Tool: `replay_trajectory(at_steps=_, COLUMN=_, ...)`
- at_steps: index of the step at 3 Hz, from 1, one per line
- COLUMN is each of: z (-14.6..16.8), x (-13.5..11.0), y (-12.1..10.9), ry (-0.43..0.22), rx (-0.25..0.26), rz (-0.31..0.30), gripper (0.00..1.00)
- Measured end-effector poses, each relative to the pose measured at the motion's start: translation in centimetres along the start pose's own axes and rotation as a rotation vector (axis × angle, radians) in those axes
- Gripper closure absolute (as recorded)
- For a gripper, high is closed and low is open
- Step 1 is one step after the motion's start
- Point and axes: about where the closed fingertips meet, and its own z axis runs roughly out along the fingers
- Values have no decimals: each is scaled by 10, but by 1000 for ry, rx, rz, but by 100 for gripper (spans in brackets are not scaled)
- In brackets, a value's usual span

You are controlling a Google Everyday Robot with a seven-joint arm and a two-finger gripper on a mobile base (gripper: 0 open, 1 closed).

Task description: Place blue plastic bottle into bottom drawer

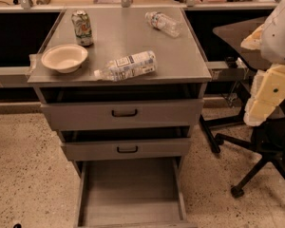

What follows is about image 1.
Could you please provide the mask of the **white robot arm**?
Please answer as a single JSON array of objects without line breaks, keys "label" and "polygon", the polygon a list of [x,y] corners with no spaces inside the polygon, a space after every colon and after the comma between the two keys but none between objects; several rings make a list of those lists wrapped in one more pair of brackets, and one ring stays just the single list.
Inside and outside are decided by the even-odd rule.
[{"label": "white robot arm", "polygon": [[269,69],[256,73],[245,106],[244,122],[259,126],[285,100],[285,0],[240,46],[259,49],[261,57],[271,63]]}]

